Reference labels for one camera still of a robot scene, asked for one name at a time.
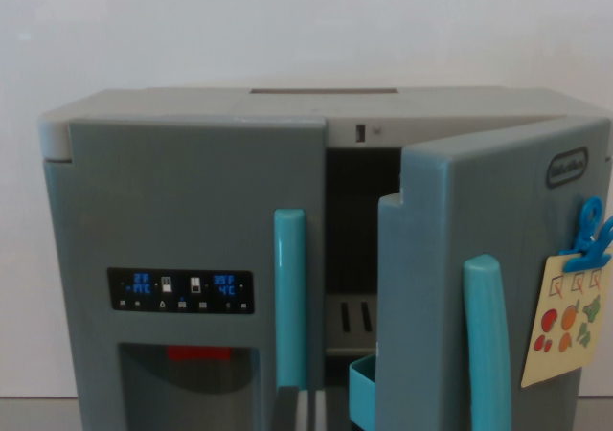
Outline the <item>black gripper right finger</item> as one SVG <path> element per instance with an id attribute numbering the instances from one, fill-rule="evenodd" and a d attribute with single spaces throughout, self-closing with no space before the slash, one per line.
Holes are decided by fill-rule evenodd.
<path id="1" fill-rule="evenodd" d="M 349 431 L 349 400 L 344 387 L 319 390 L 314 397 L 315 431 Z"/>

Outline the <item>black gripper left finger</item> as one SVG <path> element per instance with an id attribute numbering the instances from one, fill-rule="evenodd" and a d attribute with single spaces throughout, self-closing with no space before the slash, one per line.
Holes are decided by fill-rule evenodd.
<path id="1" fill-rule="evenodd" d="M 299 392 L 297 386 L 279 388 L 276 397 L 276 431 L 296 430 Z"/>

